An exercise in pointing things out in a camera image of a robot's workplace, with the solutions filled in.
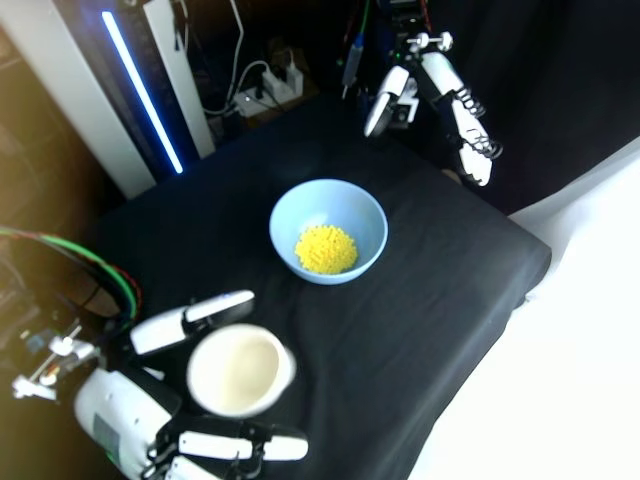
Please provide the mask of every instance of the white power strip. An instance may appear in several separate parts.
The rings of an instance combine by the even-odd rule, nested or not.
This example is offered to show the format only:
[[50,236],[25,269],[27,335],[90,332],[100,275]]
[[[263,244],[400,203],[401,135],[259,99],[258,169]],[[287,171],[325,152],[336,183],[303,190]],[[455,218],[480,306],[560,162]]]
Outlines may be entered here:
[[304,89],[304,76],[295,65],[287,67],[286,82],[275,77],[269,71],[262,74],[262,81],[264,89],[268,90],[271,95],[266,94],[262,98],[257,98],[256,88],[249,88],[233,97],[238,113],[243,117],[252,117],[265,110],[278,109],[278,104],[282,105],[302,96]]

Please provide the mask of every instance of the yellow pellet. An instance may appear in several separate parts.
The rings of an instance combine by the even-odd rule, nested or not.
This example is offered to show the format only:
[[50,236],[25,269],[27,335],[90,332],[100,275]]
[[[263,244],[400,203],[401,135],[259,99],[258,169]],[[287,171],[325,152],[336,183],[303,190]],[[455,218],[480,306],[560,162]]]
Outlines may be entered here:
[[333,225],[308,228],[300,235],[295,253],[303,268],[326,275],[348,270],[358,258],[353,238]]

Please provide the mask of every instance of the white cup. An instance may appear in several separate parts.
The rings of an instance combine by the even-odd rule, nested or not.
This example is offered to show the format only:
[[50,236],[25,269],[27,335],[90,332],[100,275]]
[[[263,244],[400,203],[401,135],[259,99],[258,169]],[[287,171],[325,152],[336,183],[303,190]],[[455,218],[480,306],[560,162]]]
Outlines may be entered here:
[[295,371],[293,355],[273,333],[238,323],[210,333],[196,346],[187,386],[211,413],[247,418],[272,406]]

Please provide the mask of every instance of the black tablecloth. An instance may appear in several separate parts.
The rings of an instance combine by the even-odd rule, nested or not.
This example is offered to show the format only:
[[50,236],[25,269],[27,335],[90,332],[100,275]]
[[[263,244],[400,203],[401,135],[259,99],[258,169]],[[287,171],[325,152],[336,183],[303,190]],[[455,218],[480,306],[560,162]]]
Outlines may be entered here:
[[[146,316],[220,292],[257,295],[298,373],[261,417],[310,439],[274,479],[405,479],[434,422],[546,271],[549,249],[362,119],[319,97],[108,215],[98,251],[142,285]],[[294,276],[268,234],[294,185],[333,177],[381,203],[389,241],[345,285]],[[185,352],[167,354],[169,382]],[[183,385],[176,388],[184,393]]]

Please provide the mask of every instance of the bowl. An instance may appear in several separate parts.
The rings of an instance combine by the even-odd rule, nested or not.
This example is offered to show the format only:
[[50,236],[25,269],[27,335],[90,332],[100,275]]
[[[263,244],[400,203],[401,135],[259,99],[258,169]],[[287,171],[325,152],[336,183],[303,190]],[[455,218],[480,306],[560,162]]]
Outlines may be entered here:
[[[355,265],[335,275],[313,273],[300,264],[295,247],[300,235],[318,225],[340,227],[354,239]],[[319,285],[350,282],[366,272],[387,243],[389,227],[380,204],[368,192],[349,182],[312,180],[285,193],[271,212],[269,234],[276,252],[299,277]]]

